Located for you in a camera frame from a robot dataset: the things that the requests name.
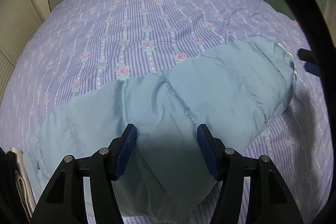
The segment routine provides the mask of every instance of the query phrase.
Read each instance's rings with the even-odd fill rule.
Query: white towel
[[[26,173],[26,168],[23,164],[23,152],[22,150],[16,148],[12,148],[11,151],[16,154],[16,164],[19,170],[19,172],[16,172],[16,187],[26,215],[29,219],[31,219],[36,204]]]

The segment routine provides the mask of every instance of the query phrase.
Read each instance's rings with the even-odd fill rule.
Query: metal bolt
[[[264,162],[268,162],[270,160],[269,156],[267,155],[262,155],[261,156],[261,159],[264,161]]]
[[[73,157],[72,156],[66,156],[65,158],[64,158],[64,161],[65,162],[70,162],[70,161],[72,161],[72,159],[73,159]]]
[[[109,150],[107,148],[102,148],[101,150],[99,150],[99,154],[101,155],[105,155],[109,152]]]
[[[225,153],[228,154],[228,155],[233,155],[235,153],[235,151],[232,148],[226,148]]]

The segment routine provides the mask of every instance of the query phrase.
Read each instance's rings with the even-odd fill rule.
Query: black cloth
[[[21,199],[16,187],[16,174],[18,171],[15,153],[7,154],[0,147],[0,215],[8,224],[28,224],[29,220],[23,209]]]

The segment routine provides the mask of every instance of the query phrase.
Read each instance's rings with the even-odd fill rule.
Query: blue quilt
[[[41,193],[65,155],[90,156],[133,123],[136,148],[113,184],[119,208],[125,216],[179,222],[215,185],[197,126],[206,123],[226,147],[243,152],[286,109],[295,80],[291,55],[253,37],[210,48],[170,70],[112,81],[57,107],[31,135],[25,164],[32,186]],[[93,216],[88,201],[87,210]]]

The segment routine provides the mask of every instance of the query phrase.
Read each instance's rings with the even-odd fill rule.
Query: bedspread
[[[309,48],[298,24],[263,0],[65,0],[17,62],[1,104],[0,144],[24,149],[30,132],[79,94],[112,80],[171,69],[208,48],[256,35],[293,54]],[[327,200],[332,147],[319,79],[296,57],[294,62],[297,92],[288,110],[245,154],[272,158],[308,221]],[[215,196],[216,189],[186,222],[206,223]],[[242,218],[247,200],[248,188]]]
[[[27,174],[41,194],[65,155],[91,156],[132,123],[136,148],[113,184],[120,212],[179,223],[216,183],[196,128],[206,123],[215,138],[242,153],[287,108],[295,84],[292,57],[276,42],[223,43],[171,70],[112,81],[56,108],[31,134]],[[86,205],[93,217],[90,200]]]

